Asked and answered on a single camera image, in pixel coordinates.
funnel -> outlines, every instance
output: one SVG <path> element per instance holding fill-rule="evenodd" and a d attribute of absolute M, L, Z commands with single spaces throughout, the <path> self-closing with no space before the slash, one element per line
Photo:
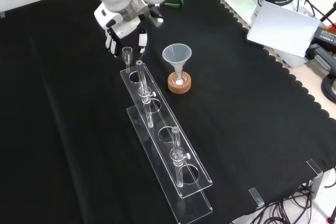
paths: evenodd
<path fill-rule="evenodd" d="M 185 62 L 190 58 L 191 54 L 191 48 L 185 44 L 172 44 L 167 46 L 162 52 L 163 59 L 175 68 L 175 73 L 177 75 L 176 84 L 178 85 L 182 85 L 182 68 Z"/>
<path fill-rule="evenodd" d="M 169 88 L 174 93 L 185 93 L 190 89 L 191 78 L 187 73 L 182 72 L 182 69 L 191 54 L 191 48 L 185 44 L 172 44 L 162 52 L 163 59 L 175 69 L 168 78 Z"/>

table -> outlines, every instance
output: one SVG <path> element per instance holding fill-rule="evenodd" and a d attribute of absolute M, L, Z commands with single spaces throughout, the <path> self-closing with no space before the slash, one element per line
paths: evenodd
<path fill-rule="evenodd" d="M 234 16 L 238 18 L 239 22 L 241 22 L 244 27 L 249 28 L 249 26 L 241 19 L 236 13 Z M 321 91 L 321 82 L 323 78 L 328 74 L 324 69 L 316 61 L 310 61 L 305 65 L 298 67 L 291 67 L 287 64 L 283 63 L 281 58 L 271 49 L 265 47 L 271 55 L 276 57 L 277 61 L 280 61 L 283 64 L 284 68 L 287 68 L 290 74 L 293 74 L 298 81 L 302 83 L 302 86 L 308 89 L 309 94 L 315 98 L 315 101 L 321 105 L 321 108 L 326 110 L 329 113 L 331 118 L 336 119 L 336 104 L 329 101 Z M 313 184 L 312 191 L 315 192 L 313 194 L 313 198 L 316 198 L 321 191 L 324 189 L 325 181 L 327 180 L 330 170 L 325 172 L 322 176 L 318 177 Z M 241 218 L 235 221 L 236 224 L 246 224 L 249 223 L 254 218 L 255 214 L 249 216 L 242 216 Z"/>

white paper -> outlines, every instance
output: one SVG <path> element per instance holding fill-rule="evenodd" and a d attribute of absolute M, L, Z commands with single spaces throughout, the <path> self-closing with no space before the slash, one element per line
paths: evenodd
<path fill-rule="evenodd" d="M 320 21 L 264 2 L 247 39 L 304 57 Z"/>

rack hole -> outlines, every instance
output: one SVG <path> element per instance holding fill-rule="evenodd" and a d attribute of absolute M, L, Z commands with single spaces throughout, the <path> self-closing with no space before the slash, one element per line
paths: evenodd
<path fill-rule="evenodd" d="M 147 104 L 144 104 L 144 107 L 146 112 L 149 113 L 159 112 L 161 108 L 161 102 L 156 98 L 152 98 L 149 99 L 149 102 Z"/>
<path fill-rule="evenodd" d="M 137 71 L 130 73 L 130 81 L 133 83 L 139 83 L 139 75 Z"/>
<path fill-rule="evenodd" d="M 159 130 L 158 133 L 159 140 L 163 143 L 172 143 L 173 136 L 172 136 L 172 127 L 166 126 Z"/>
<path fill-rule="evenodd" d="M 199 172 L 198 169 L 193 165 L 183 165 L 182 169 L 183 183 L 190 185 L 198 180 Z"/>

clear acrylic rack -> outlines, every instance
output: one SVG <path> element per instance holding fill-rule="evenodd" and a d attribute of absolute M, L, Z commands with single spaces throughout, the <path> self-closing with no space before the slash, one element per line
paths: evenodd
<path fill-rule="evenodd" d="M 210 214 L 213 209 L 203 189 L 212 180 L 146 65 L 139 60 L 120 73 L 135 104 L 128 115 L 177 223 Z"/>

